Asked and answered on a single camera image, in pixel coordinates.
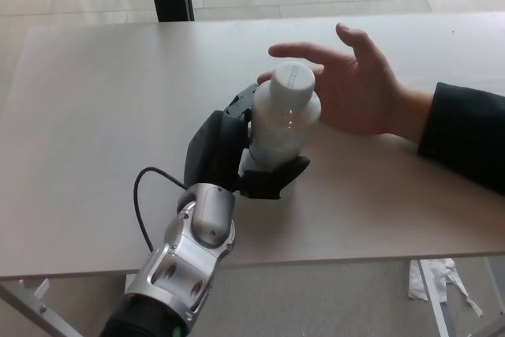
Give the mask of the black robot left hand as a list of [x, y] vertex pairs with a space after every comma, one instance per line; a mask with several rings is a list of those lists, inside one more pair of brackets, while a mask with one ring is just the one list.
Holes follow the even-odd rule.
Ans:
[[183, 183], [219, 185], [251, 199], [278, 200], [281, 191], [309, 166], [299, 155], [274, 170], [246, 170], [239, 173], [243, 151], [249, 147], [256, 84], [239, 92], [224, 110], [214, 111], [197, 130], [186, 152]]

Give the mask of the person's bare hand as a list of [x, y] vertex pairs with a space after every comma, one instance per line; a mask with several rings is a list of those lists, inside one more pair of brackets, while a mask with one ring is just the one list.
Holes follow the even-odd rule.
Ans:
[[366, 32], [342, 23], [335, 31], [352, 53], [310, 42], [278, 43], [268, 53], [314, 64], [321, 120], [329, 126], [363, 136], [392, 134], [419, 142], [432, 95], [401, 84]]

